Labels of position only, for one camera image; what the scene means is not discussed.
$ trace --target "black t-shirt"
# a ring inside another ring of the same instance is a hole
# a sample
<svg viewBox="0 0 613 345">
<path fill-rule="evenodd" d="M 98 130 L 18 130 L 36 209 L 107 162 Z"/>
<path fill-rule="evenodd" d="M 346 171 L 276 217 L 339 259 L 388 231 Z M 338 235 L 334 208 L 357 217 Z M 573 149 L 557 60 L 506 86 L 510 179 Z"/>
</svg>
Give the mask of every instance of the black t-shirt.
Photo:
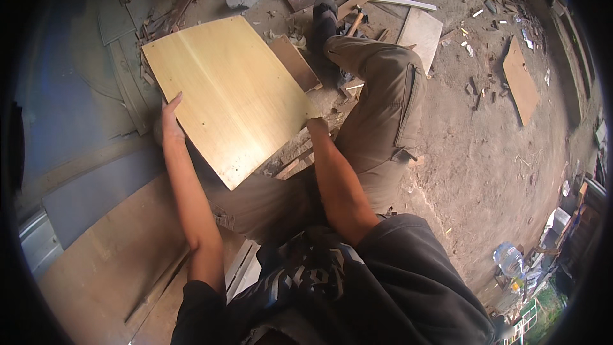
<svg viewBox="0 0 613 345">
<path fill-rule="evenodd" d="M 355 249 L 329 227 L 305 229 L 227 306 L 189 281 L 172 343 L 281 343 L 266 340 L 272 332 L 298 344 L 494 341 L 481 303 L 425 220 L 410 214 L 383 220 Z"/>
</svg>

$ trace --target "cargo pocket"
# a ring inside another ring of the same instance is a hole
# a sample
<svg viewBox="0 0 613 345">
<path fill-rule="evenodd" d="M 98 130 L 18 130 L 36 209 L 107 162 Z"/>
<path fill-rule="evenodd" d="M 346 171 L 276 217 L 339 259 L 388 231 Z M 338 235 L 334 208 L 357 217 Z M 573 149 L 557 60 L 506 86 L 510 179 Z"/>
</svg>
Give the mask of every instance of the cargo pocket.
<svg viewBox="0 0 613 345">
<path fill-rule="evenodd" d="M 425 76 L 420 67 L 410 65 L 407 69 L 404 108 L 400 119 L 400 128 L 394 145 L 414 155 L 417 134 L 421 123 L 422 108 L 425 99 Z"/>
</svg>

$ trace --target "person's left hand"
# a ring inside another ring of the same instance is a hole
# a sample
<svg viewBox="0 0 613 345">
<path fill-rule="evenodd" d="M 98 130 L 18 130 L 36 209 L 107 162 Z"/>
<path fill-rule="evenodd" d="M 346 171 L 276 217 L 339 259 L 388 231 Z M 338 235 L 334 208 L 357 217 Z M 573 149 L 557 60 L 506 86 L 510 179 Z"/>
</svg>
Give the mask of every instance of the person's left hand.
<svg viewBox="0 0 613 345">
<path fill-rule="evenodd" d="M 185 133 L 177 122 L 175 116 L 175 108 L 181 103 L 183 99 L 183 91 L 179 92 L 177 97 L 172 99 L 169 104 L 166 104 L 166 100 L 162 99 L 162 140 L 166 139 L 179 139 L 185 141 Z"/>
</svg>

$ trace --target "black shoe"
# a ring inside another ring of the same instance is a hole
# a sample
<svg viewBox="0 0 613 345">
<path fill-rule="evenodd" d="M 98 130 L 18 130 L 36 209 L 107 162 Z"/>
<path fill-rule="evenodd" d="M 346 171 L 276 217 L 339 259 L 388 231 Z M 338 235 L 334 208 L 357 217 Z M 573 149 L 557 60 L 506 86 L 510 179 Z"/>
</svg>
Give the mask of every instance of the black shoe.
<svg viewBox="0 0 613 345">
<path fill-rule="evenodd" d="M 337 34 L 338 7 L 333 0 L 316 0 L 313 5 L 313 27 L 307 39 L 311 53 L 324 54 L 324 43 Z"/>
</svg>

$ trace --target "hammer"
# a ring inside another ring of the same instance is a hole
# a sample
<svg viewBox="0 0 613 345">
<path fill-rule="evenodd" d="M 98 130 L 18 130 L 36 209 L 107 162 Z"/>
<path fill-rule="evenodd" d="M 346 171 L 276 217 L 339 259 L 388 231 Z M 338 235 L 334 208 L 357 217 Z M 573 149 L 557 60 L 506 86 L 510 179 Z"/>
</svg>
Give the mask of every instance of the hammer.
<svg viewBox="0 0 613 345">
<path fill-rule="evenodd" d="M 356 20 L 353 22 L 353 24 L 351 25 L 351 28 L 349 28 L 349 31 L 347 31 L 347 34 L 345 36 L 353 36 L 353 34 L 356 33 L 357 26 L 362 22 L 362 19 L 364 19 L 364 23 L 368 23 L 368 14 L 364 12 L 364 9 L 360 7 L 359 4 L 356 5 L 356 8 L 357 8 Z"/>
</svg>

